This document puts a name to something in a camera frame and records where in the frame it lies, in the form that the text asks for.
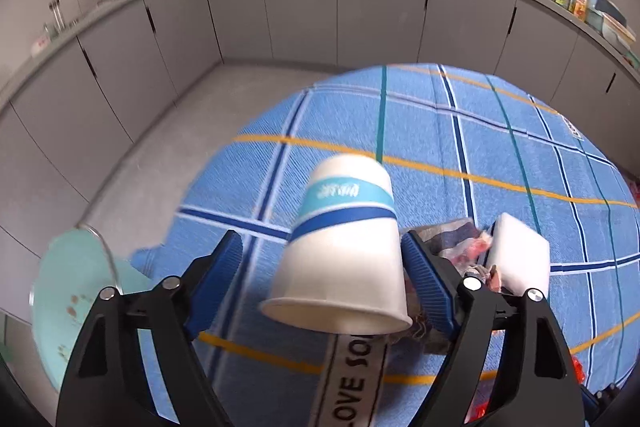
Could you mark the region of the grey lower cabinets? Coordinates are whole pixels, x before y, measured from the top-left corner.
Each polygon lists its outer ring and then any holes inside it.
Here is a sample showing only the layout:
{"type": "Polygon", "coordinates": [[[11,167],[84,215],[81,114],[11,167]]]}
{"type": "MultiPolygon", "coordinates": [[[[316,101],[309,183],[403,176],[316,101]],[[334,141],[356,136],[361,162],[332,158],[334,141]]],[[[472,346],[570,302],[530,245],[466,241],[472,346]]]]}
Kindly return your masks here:
{"type": "Polygon", "coordinates": [[[639,76],[551,0],[112,0],[1,90],[1,309],[30,317],[40,254],[119,161],[219,63],[355,69],[439,62],[556,107],[639,169],[639,76]]]}

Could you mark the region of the plaid cloth rag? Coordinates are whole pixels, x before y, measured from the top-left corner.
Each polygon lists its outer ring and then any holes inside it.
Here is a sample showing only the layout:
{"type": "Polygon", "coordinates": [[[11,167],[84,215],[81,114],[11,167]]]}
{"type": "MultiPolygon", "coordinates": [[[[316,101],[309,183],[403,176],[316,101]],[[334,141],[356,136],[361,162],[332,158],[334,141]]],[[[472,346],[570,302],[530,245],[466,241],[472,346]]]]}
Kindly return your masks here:
{"type": "Polygon", "coordinates": [[[421,225],[400,234],[407,305],[414,322],[409,336],[424,352],[443,355],[449,349],[462,324],[457,288],[465,277],[474,277],[492,291],[500,289],[497,268],[482,265],[491,243],[491,235],[470,218],[421,225]]]}

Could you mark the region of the white sponge block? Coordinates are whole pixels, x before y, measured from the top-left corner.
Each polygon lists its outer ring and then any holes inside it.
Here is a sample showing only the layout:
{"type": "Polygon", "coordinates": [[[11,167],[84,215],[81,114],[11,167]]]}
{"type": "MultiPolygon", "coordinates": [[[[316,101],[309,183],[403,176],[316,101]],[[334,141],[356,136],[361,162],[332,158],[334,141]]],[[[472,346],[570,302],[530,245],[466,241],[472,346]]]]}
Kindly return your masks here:
{"type": "Polygon", "coordinates": [[[524,222],[503,212],[491,231],[486,265],[496,267],[501,287],[523,296],[529,288],[549,295],[550,244],[524,222]]]}

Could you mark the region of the blue plaid tablecloth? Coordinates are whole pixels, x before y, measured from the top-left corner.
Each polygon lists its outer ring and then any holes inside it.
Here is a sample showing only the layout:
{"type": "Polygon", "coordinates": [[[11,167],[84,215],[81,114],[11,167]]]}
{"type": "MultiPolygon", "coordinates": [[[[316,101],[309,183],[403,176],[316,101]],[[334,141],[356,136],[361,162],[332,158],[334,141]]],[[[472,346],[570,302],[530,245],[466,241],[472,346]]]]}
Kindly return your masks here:
{"type": "Polygon", "coordinates": [[[288,96],[196,179],[166,239],[132,265],[154,281],[238,231],[244,259],[195,343],[238,426],[405,426],[442,364],[416,322],[383,340],[299,331],[259,310],[320,161],[379,157],[401,228],[503,213],[550,245],[550,303],[598,391],[639,353],[639,211],[620,172],[554,109],[506,81],[435,64],[361,69],[288,96]]]}

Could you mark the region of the white blue paper cup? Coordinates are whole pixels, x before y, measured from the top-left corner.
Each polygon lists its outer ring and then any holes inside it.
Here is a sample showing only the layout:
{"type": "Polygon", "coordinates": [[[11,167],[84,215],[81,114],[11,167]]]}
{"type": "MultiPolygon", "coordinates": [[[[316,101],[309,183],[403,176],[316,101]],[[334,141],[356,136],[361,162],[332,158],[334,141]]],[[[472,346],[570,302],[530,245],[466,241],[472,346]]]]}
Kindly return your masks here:
{"type": "Polygon", "coordinates": [[[314,168],[260,311],[340,335],[411,326],[392,181],[379,162],[340,154],[314,168]]]}

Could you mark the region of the blue dish rack box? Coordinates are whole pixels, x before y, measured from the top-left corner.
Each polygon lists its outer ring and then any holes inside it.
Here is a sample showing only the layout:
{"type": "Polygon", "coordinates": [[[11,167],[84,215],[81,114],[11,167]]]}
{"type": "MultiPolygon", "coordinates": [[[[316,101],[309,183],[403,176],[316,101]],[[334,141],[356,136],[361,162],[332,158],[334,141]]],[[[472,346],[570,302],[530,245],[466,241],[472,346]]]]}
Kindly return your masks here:
{"type": "Polygon", "coordinates": [[[626,17],[608,0],[587,0],[587,24],[620,54],[631,51],[637,37],[626,17]]]}

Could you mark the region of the yellow detergent bottle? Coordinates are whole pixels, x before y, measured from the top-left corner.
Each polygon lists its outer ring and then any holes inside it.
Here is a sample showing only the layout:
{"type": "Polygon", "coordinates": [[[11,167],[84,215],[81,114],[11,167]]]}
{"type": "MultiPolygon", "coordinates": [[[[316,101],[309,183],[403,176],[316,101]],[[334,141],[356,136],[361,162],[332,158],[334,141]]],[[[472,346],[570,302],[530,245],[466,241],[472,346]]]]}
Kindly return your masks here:
{"type": "Polygon", "coordinates": [[[588,0],[575,0],[573,14],[584,22],[587,18],[588,0]]]}

